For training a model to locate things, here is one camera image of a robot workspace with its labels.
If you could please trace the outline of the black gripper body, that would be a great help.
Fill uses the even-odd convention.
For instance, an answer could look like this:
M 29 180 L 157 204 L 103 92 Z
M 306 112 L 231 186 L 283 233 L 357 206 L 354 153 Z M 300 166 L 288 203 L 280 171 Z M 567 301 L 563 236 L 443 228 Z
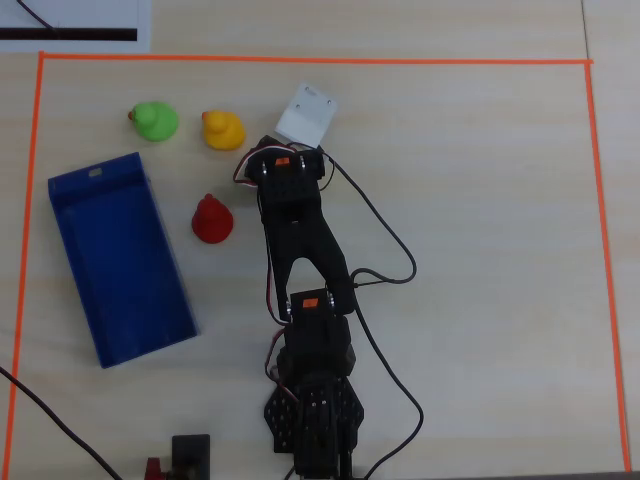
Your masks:
M 320 154 L 319 147 L 312 147 L 311 145 L 295 141 L 282 143 L 281 141 L 269 135 L 265 135 L 263 138 L 261 138 L 256 145 L 256 148 L 260 152 L 266 151 L 270 155 L 289 156 L 304 152 L 312 152 L 314 155 Z

